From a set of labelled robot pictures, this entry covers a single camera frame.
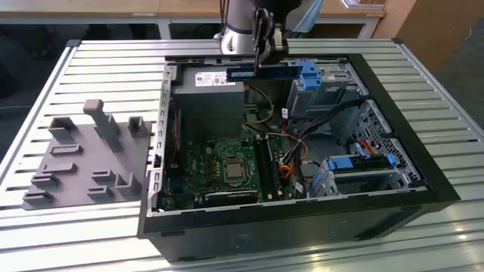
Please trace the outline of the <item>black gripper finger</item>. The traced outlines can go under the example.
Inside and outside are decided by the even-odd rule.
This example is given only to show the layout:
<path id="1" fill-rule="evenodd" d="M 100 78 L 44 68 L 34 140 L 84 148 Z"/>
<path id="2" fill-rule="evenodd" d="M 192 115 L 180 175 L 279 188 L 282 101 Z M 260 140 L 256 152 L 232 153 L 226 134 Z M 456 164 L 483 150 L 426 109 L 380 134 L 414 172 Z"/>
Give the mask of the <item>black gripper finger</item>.
<path id="1" fill-rule="evenodd" d="M 260 55 L 264 51 L 264 34 L 266 34 L 266 12 L 264 9 L 256 8 L 254 12 L 254 44 L 255 44 L 255 75 L 260 68 Z"/>
<path id="2" fill-rule="evenodd" d="M 268 14 L 264 65 L 276 65 L 288 53 L 288 43 L 283 36 L 284 27 L 283 21 L 271 12 Z"/>

